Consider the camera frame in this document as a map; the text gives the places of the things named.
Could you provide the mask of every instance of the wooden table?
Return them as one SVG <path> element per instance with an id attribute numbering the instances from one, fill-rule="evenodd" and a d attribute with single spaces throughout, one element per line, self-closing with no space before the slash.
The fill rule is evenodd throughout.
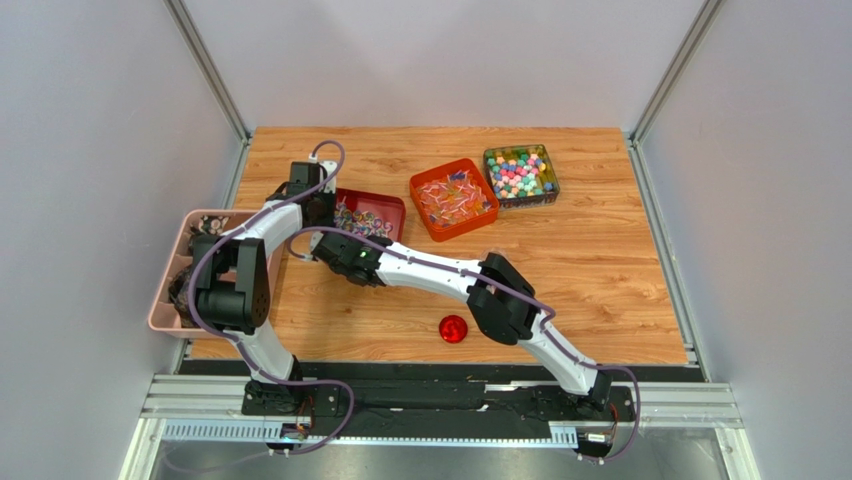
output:
<path id="1" fill-rule="evenodd" d="M 402 242 L 454 258 L 508 256 L 553 306 L 562 333 L 606 363 L 686 363 L 656 250 L 622 133 L 568 128 L 259 128 L 235 208 L 258 208 L 289 164 L 305 160 L 321 140 L 346 147 L 341 188 L 402 198 Z M 562 192 L 548 207 L 503 211 L 494 224 L 444 243 L 433 242 L 408 194 L 415 173 L 489 147 L 543 143 Z M 336 159 L 329 146 L 321 158 Z M 296 242 L 306 251 L 307 242 Z M 409 288 L 361 288 L 320 264 L 282 265 L 271 320 L 284 345 L 302 360 L 528 363 L 520 347 L 488 340 L 467 307 Z M 468 320 L 461 343 L 445 343 L 446 315 Z M 198 340 L 194 358 L 236 357 L 220 340 Z"/>

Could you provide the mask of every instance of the black basket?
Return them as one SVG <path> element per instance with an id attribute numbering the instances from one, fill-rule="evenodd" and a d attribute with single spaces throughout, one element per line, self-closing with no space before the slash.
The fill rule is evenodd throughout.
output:
<path id="1" fill-rule="evenodd" d="M 482 162 L 485 166 L 485 177 L 488 180 L 488 185 L 491 187 L 491 190 L 494 191 L 494 187 L 497 185 L 497 178 L 495 176 L 497 172 L 494 172 L 492 166 L 488 164 L 490 159 L 494 159 L 496 162 L 498 157 L 502 157 L 506 163 L 508 163 L 509 160 L 515 160 L 518 162 L 523 155 L 530 156 L 533 153 L 538 155 L 542 164 L 547 165 L 545 171 L 539 172 L 536 176 L 536 187 L 541 189 L 542 193 L 515 198 L 503 198 L 498 193 L 497 198 L 500 200 L 501 209 L 541 207 L 544 205 L 550 205 L 555 202 L 556 197 L 559 196 L 559 181 L 556 179 L 556 172 L 553 171 L 553 163 L 550 161 L 550 156 L 547 154 L 547 149 L 544 148 L 544 145 L 517 145 L 513 147 L 489 148 L 486 150 L 485 153 L 482 154 Z M 544 184 L 548 182 L 553 186 L 553 188 L 552 190 L 546 191 L 544 189 Z"/>

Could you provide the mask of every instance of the wall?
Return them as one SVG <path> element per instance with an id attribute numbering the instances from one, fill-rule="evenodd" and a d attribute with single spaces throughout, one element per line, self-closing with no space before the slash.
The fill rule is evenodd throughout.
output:
<path id="1" fill-rule="evenodd" d="M 730 0 L 644 152 L 762 475 L 852 478 L 852 3 Z"/>
<path id="2" fill-rule="evenodd" d="M 187 0 L 256 126 L 631 129 L 702 0 Z"/>
<path id="3" fill-rule="evenodd" d="M 145 323 L 236 139 L 160 1 L 0 7 L 0 478 L 116 478 L 177 343 Z"/>

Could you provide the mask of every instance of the pink plastic container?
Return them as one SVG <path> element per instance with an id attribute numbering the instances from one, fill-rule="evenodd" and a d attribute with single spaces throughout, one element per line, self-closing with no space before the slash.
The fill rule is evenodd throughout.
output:
<path id="1" fill-rule="evenodd" d="M 255 213 L 253 210 L 195 210 L 189 212 L 186 218 L 183 219 L 183 226 L 175 241 L 175 247 L 172 249 L 169 265 L 163 274 L 163 279 L 160 281 L 157 297 L 154 299 L 154 304 L 151 306 L 151 313 L 148 315 L 148 326 L 152 330 L 165 332 L 177 338 L 213 338 L 212 335 L 200 328 L 181 327 L 180 315 L 175 310 L 174 304 L 169 300 L 169 284 L 172 283 L 172 279 L 178 272 L 192 264 L 192 255 L 189 253 L 190 225 L 197 223 L 204 215 L 224 215 L 231 217 L 225 228 L 226 230 L 230 230 L 248 220 Z M 284 246 L 282 245 L 267 260 L 266 266 L 269 272 L 270 289 L 275 288 L 275 282 L 278 280 L 278 271 L 281 268 L 281 255 L 283 252 Z"/>

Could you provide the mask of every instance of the metal floor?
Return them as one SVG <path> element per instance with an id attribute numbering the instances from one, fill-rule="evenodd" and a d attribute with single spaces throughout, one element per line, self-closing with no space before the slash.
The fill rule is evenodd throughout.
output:
<path id="1" fill-rule="evenodd" d="M 261 452 L 262 444 L 162 443 L 160 455 L 184 468 L 216 466 Z M 712 429 L 654 429 L 642 432 L 627 456 L 605 468 L 578 462 L 573 452 L 524 448 L 329 446 L 304 457 L 263 457 L 206 475 L 178 473 L 157 462 L 156 480 L 299 479 L 727 479 Z"/>

